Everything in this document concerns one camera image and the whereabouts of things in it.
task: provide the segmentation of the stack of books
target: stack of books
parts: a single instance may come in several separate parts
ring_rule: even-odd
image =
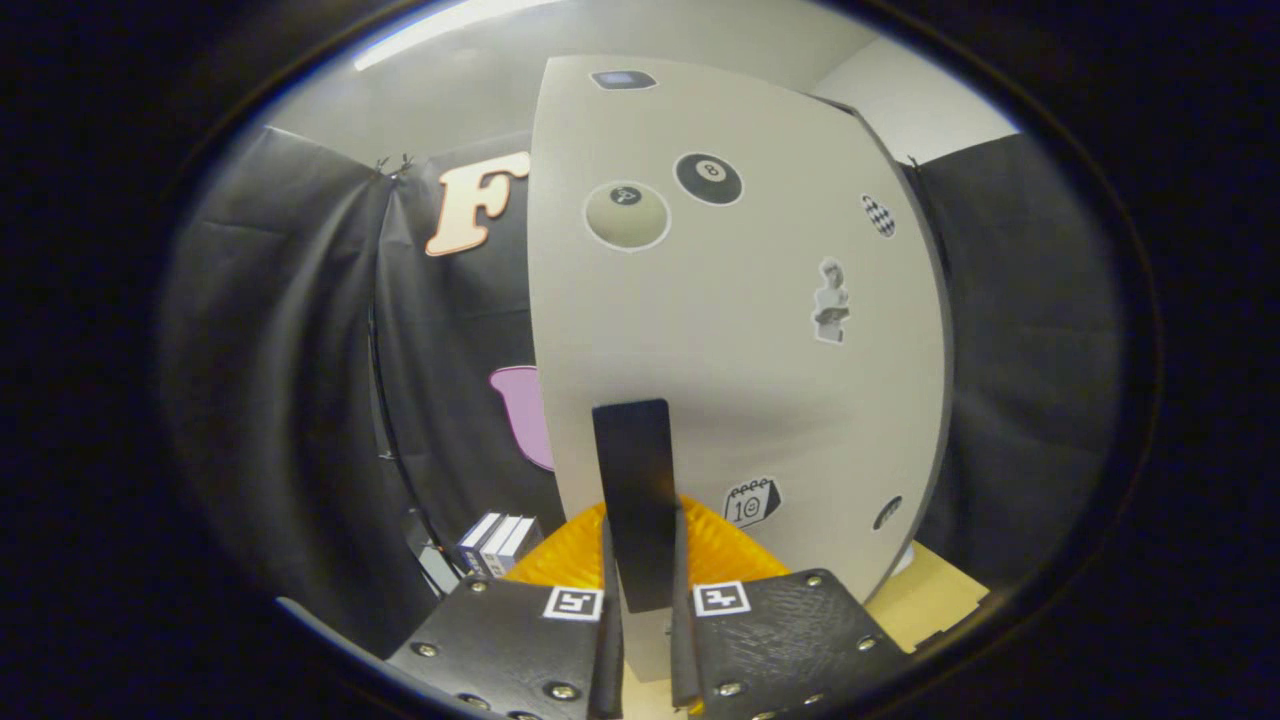
[[[486,512],[458,543],[458,552],[476,575],[500,578],[543,542],[536,518]]]

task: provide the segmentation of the checkered diamond sticker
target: checkered diamond sticker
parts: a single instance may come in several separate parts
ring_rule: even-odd
[[[604,592],[586,588],[552,588],[543,618],[554,620],[581,620],[594,623],[600,619]]]
[[[750,611],[751,603],[746,600],[746,591],[739,580],[694,585],[694,614],[699,618]]]
[[[863,210],[867,210],[867,217],[872,219],[872,224],[882,236],[893,237],[897,223],[893,222],[893,214],[888,211],[888,208],[877,202],[870,195],[863,193]]]

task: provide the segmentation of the black fabric backdrop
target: black fabric backdrop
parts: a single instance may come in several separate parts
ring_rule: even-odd
[[[548,534],[564,520],[488,383],[536,365],[526,181],[503,215],[479,214],[484,245],[424,252],[439,174],[529,146],[495,138],[392,179],[265,129],[178,242],[163,386],[195,496],[262,585],[381,656],[435,601],[401,534],[407,493],[376,459],[370,299],[401,457],[443,539],[486,510],[536,515]],[[1023,136],[906,174],[946,259],[956,363],[918,538],[1005,589],[1062,539],[1112,436],[1124,336],[1108,241]]]

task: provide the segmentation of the billiard ball sticker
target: billiard ball sticker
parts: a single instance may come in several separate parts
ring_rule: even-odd
[[[649,250],[671,231],[667,200],[657,190],[628,179],[593,190],[582,206],[582,219],[595,240],[621,252]]]
[[[742,197],[742,177],[723,158],[689,152],[676,160],[676,182],[708,205],[732,205]]]

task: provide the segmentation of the bolt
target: bolt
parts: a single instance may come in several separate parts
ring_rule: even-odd
[[[462,702],[466,702],[467,705],[474,705],[479,707],[480,710],[489,710],[489,703],[485,702],[484,698],[479,698],[474,694],[460,694],[458,698],[461,698]]]
[[[550,693],[552,697],[554,697],[556,700],[577,698],[577,688],[575,688],[573,685],[552,685]]]

